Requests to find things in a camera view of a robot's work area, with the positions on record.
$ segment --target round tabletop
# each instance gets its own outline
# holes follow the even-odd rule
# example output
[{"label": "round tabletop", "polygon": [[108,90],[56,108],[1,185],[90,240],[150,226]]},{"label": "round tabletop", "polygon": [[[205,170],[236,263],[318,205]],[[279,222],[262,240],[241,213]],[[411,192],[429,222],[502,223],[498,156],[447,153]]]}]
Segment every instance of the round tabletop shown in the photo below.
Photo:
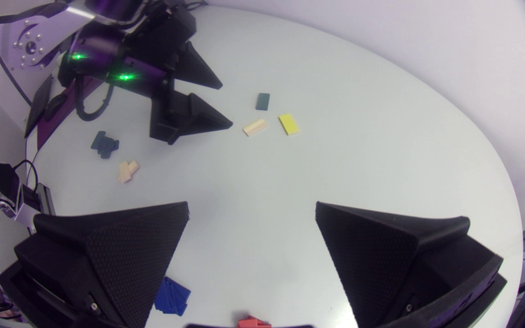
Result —
[{"label": "round tabletop", "polygon": [[[176,81],[232,128],[149,137],[150,100],[115,89],[86,123],[75,113],[35,160],[58,215],[188,201],[188,222],[167,276],[191,289],[181,317],[152,309],[148,328],[236,325],[355,328],[315,223],[315,202],[427,218],[471,219],[469,236],[504,258],[508,284],[477,327],[504,327],[521,273],[522,228],[512,183],[486,137],[425,83],[379,56],[310,27],[212,6],[192,12],[191,39],[224,87]],[[85,104],[96,108],[102,85]],[[268,111],[255,110],[270,93]],[[278,116],[292,114],[287,136]],[[252,137],[242,128],[263,118]],[[90,149],[99,130],[120,140],[111,158]],[[28,158],[35,153],[35,133]],[[118,164],[140,170],[123,185]]]}]

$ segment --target navy blue block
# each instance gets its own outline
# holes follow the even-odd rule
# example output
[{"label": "navy blue block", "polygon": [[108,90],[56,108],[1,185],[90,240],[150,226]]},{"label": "navy blue block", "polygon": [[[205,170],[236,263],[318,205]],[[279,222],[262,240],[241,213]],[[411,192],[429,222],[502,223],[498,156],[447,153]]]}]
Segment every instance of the navy blue block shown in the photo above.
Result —
[{"label": "navy blue block", "polygon": [[90,149],[98,149],[98,146],[100,146],[100,141],[102,141],[105,135],[105,131],[99,131],[96,133],[96,137],[94,137],[94,141],[92,142],[92,145],[90,145]]}]

